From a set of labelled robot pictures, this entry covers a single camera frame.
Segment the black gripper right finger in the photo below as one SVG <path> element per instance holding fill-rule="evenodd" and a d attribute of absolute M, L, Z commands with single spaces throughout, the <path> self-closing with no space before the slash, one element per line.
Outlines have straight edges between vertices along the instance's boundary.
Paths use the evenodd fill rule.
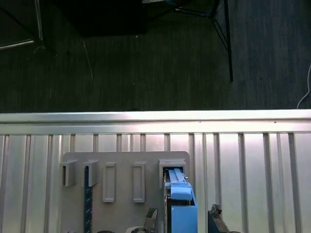
<path fill-rule="evenodd" d="M 207 213 L 208 233 L 228 233 L 229 228 L 221 218 L 222 210 L 219 205 L 213 204 Z"/>

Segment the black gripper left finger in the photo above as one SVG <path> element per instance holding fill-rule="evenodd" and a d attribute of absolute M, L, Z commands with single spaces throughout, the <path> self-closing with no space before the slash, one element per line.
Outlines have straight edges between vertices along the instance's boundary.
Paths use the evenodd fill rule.
<path fill-rule="evenodd" d="M 157 222 L 158 209 L 157 208 L 149 208 L 146 219 L 144 223 L 144 229 L 147 233 L 154 233 L 156 230 L 156 222 Z"/>

